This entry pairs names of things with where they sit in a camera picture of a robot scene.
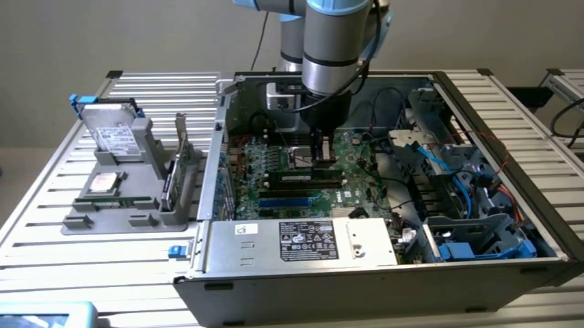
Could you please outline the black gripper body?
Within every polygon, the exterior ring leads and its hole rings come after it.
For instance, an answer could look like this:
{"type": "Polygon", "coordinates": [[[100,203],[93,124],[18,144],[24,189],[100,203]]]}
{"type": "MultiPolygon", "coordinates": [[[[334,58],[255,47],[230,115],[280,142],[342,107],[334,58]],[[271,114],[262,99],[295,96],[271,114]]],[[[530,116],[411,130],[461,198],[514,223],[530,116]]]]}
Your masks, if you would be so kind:
{"type": "Polygon", "coordinates": [[[351,92],[345,92],[300,112],[300,119],[311,132],[334,133],[334,130],[345,124],[351,97],[351,92]]]}

